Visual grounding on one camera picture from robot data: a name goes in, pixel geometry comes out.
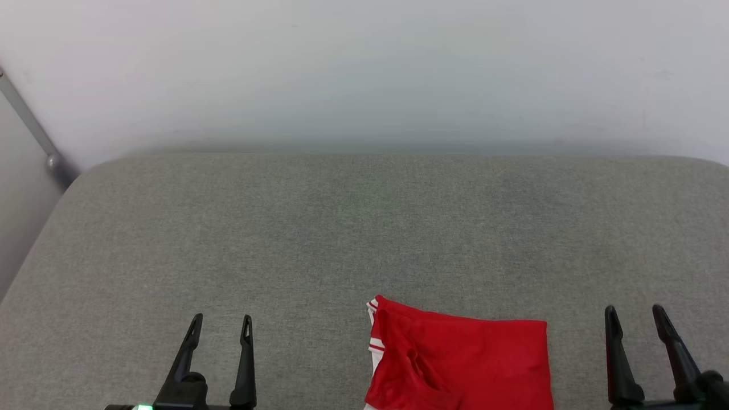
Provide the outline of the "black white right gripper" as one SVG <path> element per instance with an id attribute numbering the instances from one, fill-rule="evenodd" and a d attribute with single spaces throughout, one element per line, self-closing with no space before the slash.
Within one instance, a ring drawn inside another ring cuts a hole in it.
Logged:
<path id="1" fill-rule="evenodd" d="M 727 382 L 721 374 L 701 374 L 693 356 L 675 329 L 666 309 L 653 305 L 654 324 L 664 343 L 674 379 L 672 400 L 645 400 L 636 383 L 623 347 L 623 330 L 617 311 L 609 305 L 604 311 L 607 361 L 607 392 L 612 409 L 727 409 Z"/>

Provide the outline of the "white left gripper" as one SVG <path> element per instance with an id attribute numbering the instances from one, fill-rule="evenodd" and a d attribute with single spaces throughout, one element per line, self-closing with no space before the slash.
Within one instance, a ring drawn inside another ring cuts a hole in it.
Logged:
<path id="1" fill-rule="evenodd" d="M 240 332 L 239 368 L 229 405 L 208 404 L 208 384 L 204 376 L 190 371 L 193 353 L 199 343 L 202 321 L 201 313 L 193 317 L 166 380 L 152 403 L 110 404 L 106 409 L 255 409 L 257 386 L 253 359 L 252 317 L 244 315 Z"/>

